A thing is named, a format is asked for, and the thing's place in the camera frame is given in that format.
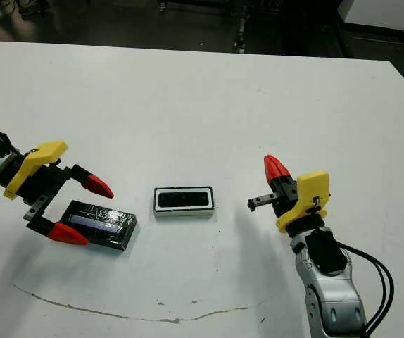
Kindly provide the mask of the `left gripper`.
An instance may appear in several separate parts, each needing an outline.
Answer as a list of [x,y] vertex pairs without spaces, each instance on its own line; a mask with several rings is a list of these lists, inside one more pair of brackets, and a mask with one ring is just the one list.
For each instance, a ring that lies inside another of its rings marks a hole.
[[7,184],[4,196],[11,200],[20,196],[30,206],[23,216],[26,221],[30,221],[27,228],[56,242],[86,245],[89,240],[74,228],[41,218],[67,176],[94,194],[108,199],[114,197],[113,191],[103,180],[81,166],[74,164],[64,170],[57,166],[67,149],[63,140],[57,140],[42,143],[31,150],[23,157],[19,169]]

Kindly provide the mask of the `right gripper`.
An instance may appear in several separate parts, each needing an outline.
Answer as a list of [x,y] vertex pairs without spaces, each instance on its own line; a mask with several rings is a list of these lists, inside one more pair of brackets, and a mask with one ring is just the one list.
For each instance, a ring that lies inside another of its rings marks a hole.
[[290,237],[324,225],[329,193],[329,175],[317,171],[300,175],[294,180],[288,169],[273,155],[264,157],[265,176],[272,192],[248,200],[254,211],[270,204],[277,217],[277,229]]

